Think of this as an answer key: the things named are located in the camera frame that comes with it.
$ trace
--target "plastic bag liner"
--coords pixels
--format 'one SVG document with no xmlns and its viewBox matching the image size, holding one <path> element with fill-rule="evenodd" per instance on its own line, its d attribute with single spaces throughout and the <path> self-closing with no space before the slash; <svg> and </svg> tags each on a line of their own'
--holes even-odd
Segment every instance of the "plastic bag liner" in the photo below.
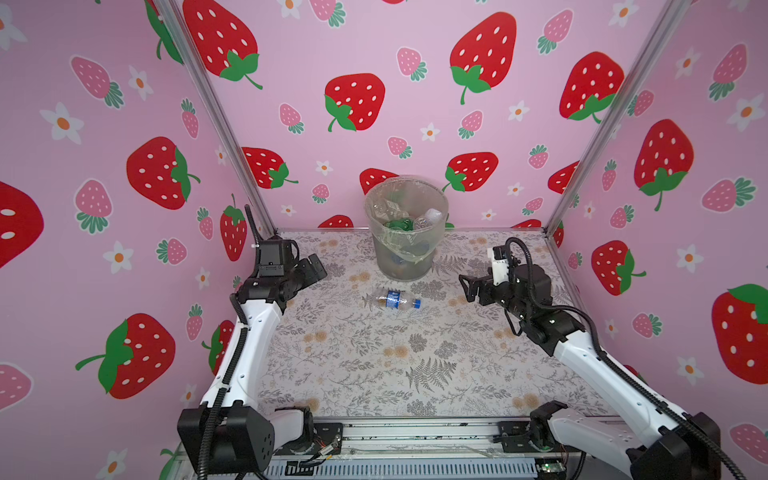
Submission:
<svg viewBox="0 0 768 480">
<path fill-rule="evenodd" d="M 379 268 L 385 275 L 405 280 L 402 272 L 387 271 L 387 263 L 391 262 L 394 265 L 402 263 L 397 258 L 416 264 L 428 257 L 431 260 L 432 252 L 445 233 L 445 219 L 448 216 L 448 199 L 440 189 L 415 177 L 394 177 L 374 186 L 368 192 L 364 208 L 375 239 L 374 243 L 378 241 L 396 256 L 382 259 L 379 249 L 376 249 Z M 391 230 L 384 226 L 384 223 L 398 220 L 399 217 L 410 217 L 415 220 L 430 208 L 441 212 L 442 216 L 439 222 L 429 227 L 406 232 Z M 423 275 L 430 266 L 431 261 L 428 264 L 419 265 L 418 270 L 424 270 Z"/>
</svg>

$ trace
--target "floral tablecloth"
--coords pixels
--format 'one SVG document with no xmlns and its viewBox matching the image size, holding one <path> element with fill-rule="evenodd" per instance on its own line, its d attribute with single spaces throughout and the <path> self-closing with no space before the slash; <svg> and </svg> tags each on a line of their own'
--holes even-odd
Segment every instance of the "floral tablecloth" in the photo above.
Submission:
<svg viewBox="0 0 768 480">
<path fill-rule="evenodd" d="M 570 303 L 542 233 L 515 235 L 552 278 L 555 302 Z M 317 253 L 328 277 L 288 303 L 267 357 L 262 412 L 298 405 L 317 416 L 520 416 L 557 399 L 585 415 L 615 415 L 573 371 L 514 336 L 499 306 L 467 303 L 458 275 L 483 276 L 487 248 L 510 230 L 447 233 L 432 270 L 411 283 L 379 272 L 366 231 L 283 236 L 302 256 Z M 372 296 L 378 286 L 408 291 L 422 308 L 384 309 Z"/>
</svg>

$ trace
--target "strawberry wallpaper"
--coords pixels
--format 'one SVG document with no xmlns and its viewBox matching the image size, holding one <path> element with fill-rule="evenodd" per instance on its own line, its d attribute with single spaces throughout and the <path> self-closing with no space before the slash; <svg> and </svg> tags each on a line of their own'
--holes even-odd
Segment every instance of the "strawberry wallpaper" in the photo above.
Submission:
<svg viewBox="0 0 768 480">
<path fill-rule="evenodd" d="M 246 194 L 151 0 L 0 2 L 0 477 L 165 480 Z"/>
<path fill-rule="evenodd" d="M 690 6 L 559 250 L 605 346 L 710 415 L 749 478 L 768 475 L 767 18 L 764 2 Z"/>
<path fill-rule="evenodd" d="M 405 174 L 457 227 L 546 222 L 665 3 L 176 1 L 282 228 Z"/>
</svg>

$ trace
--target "trash bin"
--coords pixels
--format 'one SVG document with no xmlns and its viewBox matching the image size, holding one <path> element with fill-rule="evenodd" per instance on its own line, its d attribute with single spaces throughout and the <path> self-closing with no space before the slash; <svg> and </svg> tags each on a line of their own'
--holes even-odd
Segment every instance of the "trash bin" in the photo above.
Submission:
<svg viewBox="0 0 768 480">
<path fill-rule="evenodd" d="M 448 216 L 448 199 L 440 189 L 414 177 L 390 178 L 368 192 L 364 208 L 382 273 L 401 282 L 426 275 Z M 413 231 L 385 227 L 392 220 L 406 217 L 416 220 L 426 214 L 434 219 L 435 210 L 442 214 L 440 220 L 427 227 Z"/>
</svg>

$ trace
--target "metal corner post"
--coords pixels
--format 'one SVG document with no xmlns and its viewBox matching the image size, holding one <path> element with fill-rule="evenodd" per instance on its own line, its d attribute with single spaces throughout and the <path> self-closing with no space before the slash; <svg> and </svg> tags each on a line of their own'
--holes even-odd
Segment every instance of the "metal corner post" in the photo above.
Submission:
<svg viewBox="0 0 768 480">
<path fill-rule="evenodd" d="M 606 115 L 600 127 L 592 136 L 591 143 L 581 155 L 576 173 L 571 178 L 568 189 L 563 194 L 560 203 L 554 209 L 554 213 L 547 224 L 546 232 L 548 237 L 554 234 L 566 212 L 568 212 L 568 207 L 573 203 L 576 193 L 584 185 L 590 171 L 597 163 L 605 145 L 611 138 L 611 133 L 621 121 L 624 112 L 627 111 L 632 97 L 650 74 L 662 51 L 664 51 L 664 47 L 672 38 L 677 26 L 685 16 L 689 6 L 690 0 L 668 0 L 654 28 L 648 35 L 645 45 L 632 65 L 632 69 L 629 70 L 624 84 L 621 85 L 621 89 L 616 94 L 608 115 Z"/>
<path fill-rule="evenodd" d="M 173 38 L 192 77 L 192 82 L 197 87 L 203 103 L 205 103 L 224 150 L 227 151 L 227 155 L 232 159 L 231 163 L 237 178 L 240 180 L 243 189 L 250 198 L 251 204 L 254 206 L 253 210 L 257 216 L 257 221 L 261 222 L 264 229 L 266 229 L 266 235 L 263 236 L 271 237 L 276 233 L 275 224 L 259 195 L 256 183 L 253 182 L 248 162 L 243 156 L 240 145 L 237 143 L 237 139 L 232 132 L 232 127 L 229 121 L 227 121 L 227 116 L 210 84 L 203 62 L 197 55 L 194 42 L 192 41 L 187 24 L 184 23 L 184 16 L 179 9 L 179 5 L 175 0 L 155 0 L 155 5 L 163 16 L 163 23 L 170 32 L 170 36 Z"/>
</svg>

